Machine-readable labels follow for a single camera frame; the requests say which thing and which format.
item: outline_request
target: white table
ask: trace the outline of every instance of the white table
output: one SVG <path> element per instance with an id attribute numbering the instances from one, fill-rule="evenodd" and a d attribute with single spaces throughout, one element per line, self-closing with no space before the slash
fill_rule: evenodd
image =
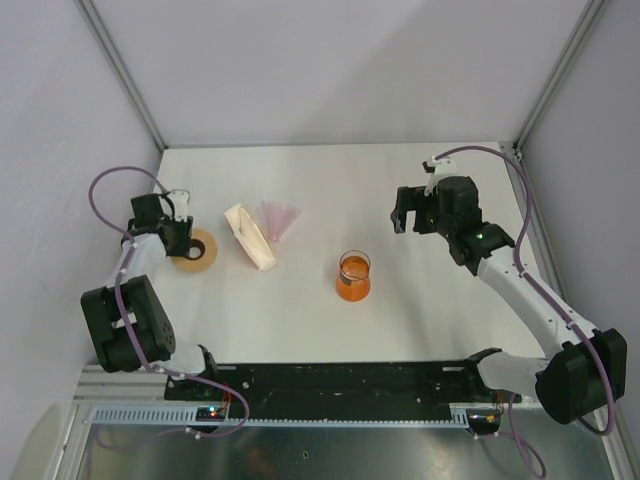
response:
<path id="1" fill-rule="evenodd" d="M 426 184 L 421 162 L 457 145 L 165 151 L 159 179 L 191 191 L 194 226 L 212 233 L 219 248 L 204 273 L 183 273 L 167 261 L 152 279 L 176 334 L 225 363 L 444 360 L 488 347 L 541 356 L 502 299 L 456 266 L 444 239 L 393 232 L 397 187 Z M 485 219 L 515 238 L 522 217 L 502 160 L 479 152 L 455 158 L 478 185 Z M 278 265 L 266 273 L 223 216 L 242 202 L 260 218 L 263 199 L 302 209 L 276 244 Z M 372 262 L 371 293 L 358 303 L 335 292 L 338 260 L 350 249 Z M 523 255 L 535 265 L 528 242 Z"/>

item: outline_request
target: masking tape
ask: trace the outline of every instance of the masking tape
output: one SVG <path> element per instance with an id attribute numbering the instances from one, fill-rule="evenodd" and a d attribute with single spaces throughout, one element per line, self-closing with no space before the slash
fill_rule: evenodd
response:
<path id="1" fill-rule="evenodd" d="M 218 244 L 209 232 L 200 228 L 191 231 L 191 248 L 198 248 L 200 254 L 195 258 L 171 257 L 176 268 L 187 273 L 203 272 L 216 261 L 218 256 Z"/>

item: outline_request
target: pink funnel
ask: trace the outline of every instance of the pink funnel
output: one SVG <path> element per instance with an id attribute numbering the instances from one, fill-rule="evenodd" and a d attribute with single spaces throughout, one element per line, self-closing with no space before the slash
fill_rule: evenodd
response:
<path id="1" fill-rule="evenodd" d="M 300 209 L 286 203 L 273 200 L 262 201 L 262 212 L 267 224 L 267 239 L 278 242 L 280 238 L 300 215 Z"/>

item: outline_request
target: glass beaker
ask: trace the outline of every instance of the glass beaker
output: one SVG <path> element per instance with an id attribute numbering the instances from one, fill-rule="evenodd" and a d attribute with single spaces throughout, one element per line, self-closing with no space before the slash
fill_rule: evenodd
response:
<path id="1" fill-rule="evenodd" d="M 357 302 L 369 295 L 371 261 L 364 252 L 350 250 L 340 258 L 340 273 L 336 280 L 338 295 L 349 302 Z"/>

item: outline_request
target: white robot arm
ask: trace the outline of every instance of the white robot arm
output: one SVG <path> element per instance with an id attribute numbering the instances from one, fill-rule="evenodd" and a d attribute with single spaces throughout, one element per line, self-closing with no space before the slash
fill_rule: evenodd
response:
<path id="1" fill-rule="evenodd" d="M 128 230 L 132 232 L 137 248 L 123 275 L 121 289 L 150 364 L 173 372 L 201 374 L 212 365 L 215 368 L 213 358 L 203 347 L 175 337 L 149 281 L 167 256 L 189 258 L 193 218 L 188 215 L 188 202 L 189 192 L 185 190 L 152 193 L 131 200 L 134 218 L 129 222 Z M 131 243 L 129 239 L 123 239 L 117 265 L 123 264 Z M 118 266 L 104 286 L 86 292 L 81 300 L 98 360 L 106 371 L 140 368 L 114 305 L 114 285 L 119 269 Z"/>
<path id="2" fill-rule="evenodd" d="M 396 233 L 404 233 L 406 213 L 415 211 L 413 231 L 444 237 L 454 261 L 511 306 L 545 354 L 541 359 L 516 357 L 499 349 L 476 354 L 486 386 L 536 397 L 552 418 L 569 423 L 606 404 L 606 388 L 589 351 L 593 346 L 606 369 L 614 400 L 621 397 L 626 372 L 624 338 L 614 329 L 600 332 L 526 266 L 525 270 L 517 268 L 514 241 L 498 225 L 482 220 L 476 185 L 457 174 L 453 160 L 431 158 L 423 166 L 431 174 L 427 186 L 398 189 L 391 214 Z M 558 309 L 567 316 L 563 318 Z M 573 325 L 585 338 L 575 333 Z"/>

